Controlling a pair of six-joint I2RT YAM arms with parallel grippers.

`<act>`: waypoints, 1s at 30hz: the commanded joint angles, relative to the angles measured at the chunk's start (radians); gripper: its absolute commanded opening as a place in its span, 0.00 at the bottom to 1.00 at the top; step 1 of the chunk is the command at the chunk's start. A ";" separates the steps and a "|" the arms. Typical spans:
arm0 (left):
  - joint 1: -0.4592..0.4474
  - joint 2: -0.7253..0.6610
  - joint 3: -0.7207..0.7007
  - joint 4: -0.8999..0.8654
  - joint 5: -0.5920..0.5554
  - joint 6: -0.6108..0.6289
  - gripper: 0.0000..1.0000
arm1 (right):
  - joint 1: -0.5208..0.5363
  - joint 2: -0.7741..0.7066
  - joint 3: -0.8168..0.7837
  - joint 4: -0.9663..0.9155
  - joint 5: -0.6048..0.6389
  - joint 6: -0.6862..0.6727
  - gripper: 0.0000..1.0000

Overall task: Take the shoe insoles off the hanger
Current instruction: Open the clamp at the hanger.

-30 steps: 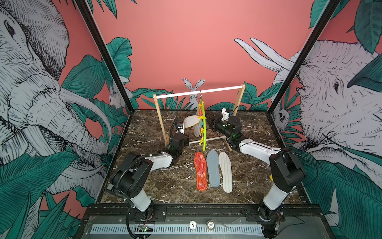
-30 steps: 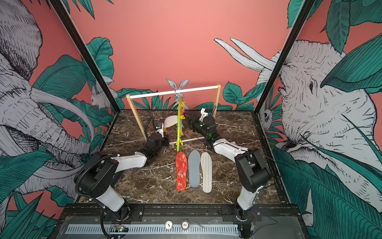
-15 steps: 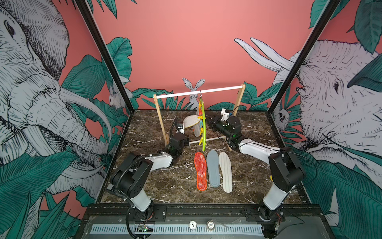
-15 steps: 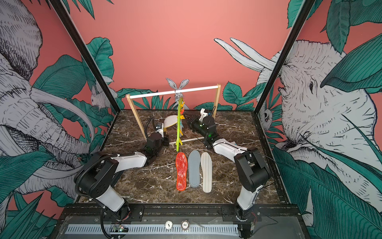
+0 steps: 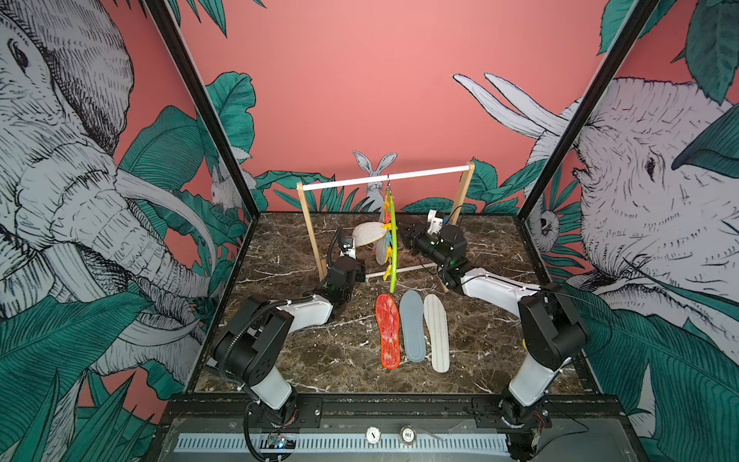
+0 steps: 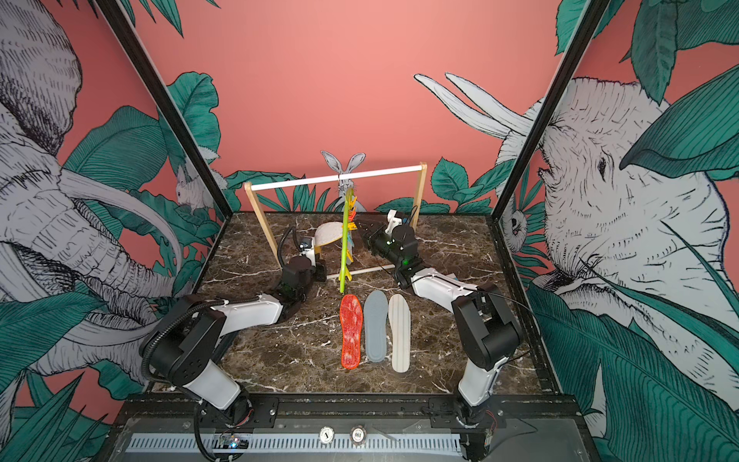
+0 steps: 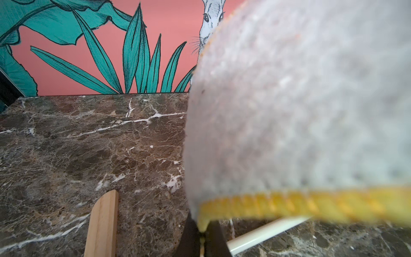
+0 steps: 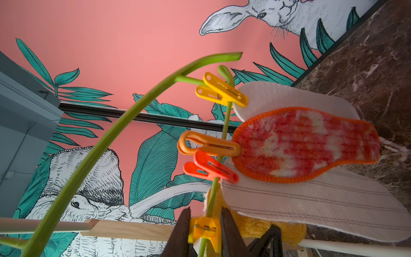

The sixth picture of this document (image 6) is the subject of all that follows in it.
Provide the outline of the grey bubbled foam insole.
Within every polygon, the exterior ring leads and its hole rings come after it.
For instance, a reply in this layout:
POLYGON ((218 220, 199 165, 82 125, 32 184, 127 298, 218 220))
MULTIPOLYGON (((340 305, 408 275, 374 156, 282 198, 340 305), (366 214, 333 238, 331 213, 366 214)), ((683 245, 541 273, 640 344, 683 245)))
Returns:
POLYGON ((364 305, 365 352, 369 361, 382 362, 387 355, 386 324, 388 298, 379 290, 371 292, 364 305))

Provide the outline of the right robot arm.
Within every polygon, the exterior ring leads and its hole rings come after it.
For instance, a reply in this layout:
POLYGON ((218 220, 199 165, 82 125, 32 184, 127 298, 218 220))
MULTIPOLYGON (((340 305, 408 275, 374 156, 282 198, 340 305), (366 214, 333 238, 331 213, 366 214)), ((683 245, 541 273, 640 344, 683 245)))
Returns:
POLYGON ((394 265, 398 288, 411 290, 454 315, 462 348, 468 358, 457 385, 454 412, 465 427, 487 414, 485 403, 494 395, 495 382, 519 345, 523 333, 506 299, 494 283, 475 286, 443 275, 423 261, 415 230, 400 224, 387 230, 379 221, 358 221, 362 241, 375 256, 394 265))

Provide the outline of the orange-edged felt insole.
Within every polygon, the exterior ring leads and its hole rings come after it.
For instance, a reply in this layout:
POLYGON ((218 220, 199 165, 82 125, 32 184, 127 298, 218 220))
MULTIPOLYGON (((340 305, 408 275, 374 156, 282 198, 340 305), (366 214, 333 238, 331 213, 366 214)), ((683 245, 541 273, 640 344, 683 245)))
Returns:
POLYGON ((363 321, 363 309, 357 296, 343 296, 340 307, 343 337, 341 364, 347 370, 356 369, 361 361, 363 321))

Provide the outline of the yellow-edged felt insole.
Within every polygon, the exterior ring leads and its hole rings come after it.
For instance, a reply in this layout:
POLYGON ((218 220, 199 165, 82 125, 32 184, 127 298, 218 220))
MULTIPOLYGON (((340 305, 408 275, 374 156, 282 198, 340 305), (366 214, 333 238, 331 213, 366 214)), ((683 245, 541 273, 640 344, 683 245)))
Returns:
POLYGON ((340 221, 323 223, 316 229, 314 245, 316 248, 322 248, 323 246, 342 240, 343 235, 344 225, 340 221))

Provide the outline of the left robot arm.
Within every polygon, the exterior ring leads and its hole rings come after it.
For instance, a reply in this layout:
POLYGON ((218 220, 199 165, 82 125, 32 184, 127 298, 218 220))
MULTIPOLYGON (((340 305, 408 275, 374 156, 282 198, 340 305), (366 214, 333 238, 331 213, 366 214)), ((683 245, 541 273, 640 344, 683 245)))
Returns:
POLYGON ((213 412, 229 427, 250 421, 254 406, 244 387, 216 364, 221 338, 250 327, 277 325, 296 315, 316 281, 326 280, 325 264, 316 255, 316 240, 299 238, 291 226, 298 255, 285 261, 279 253, 281 277, 274 288, 246 301, 183 296, 140 346, 142 374, 170 384, 193 398, 201 410, 213 412))

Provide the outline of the green clothes hanger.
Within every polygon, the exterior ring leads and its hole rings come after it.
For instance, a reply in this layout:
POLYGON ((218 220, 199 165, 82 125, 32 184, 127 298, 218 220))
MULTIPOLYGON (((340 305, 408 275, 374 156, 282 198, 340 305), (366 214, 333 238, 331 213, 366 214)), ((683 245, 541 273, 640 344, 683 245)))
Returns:
POLYGON ((343 234, 342 234, 342 254, 341 254, 341 268, 339 273, 340 281, 340 293, 343 295, 346 290, 346 279, 351 279, 349 276, 348 268, 346 267, 346 261, 348 261, 348 238, 349 238, 349 215, 354 207, 354 190, 349 188, 344 196, 344 212, 343 212, 343 234))

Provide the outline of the white striped fabric insole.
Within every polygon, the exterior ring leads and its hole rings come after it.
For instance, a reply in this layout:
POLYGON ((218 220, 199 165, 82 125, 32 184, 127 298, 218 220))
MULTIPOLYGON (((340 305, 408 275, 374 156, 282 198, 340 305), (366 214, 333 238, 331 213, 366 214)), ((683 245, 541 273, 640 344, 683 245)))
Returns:
POLYGON ((411 313, 405 298, 392 295, 389 301, 389 320, 392 331, 392 367, 397 373, 406 373, 410 367, 411 313))

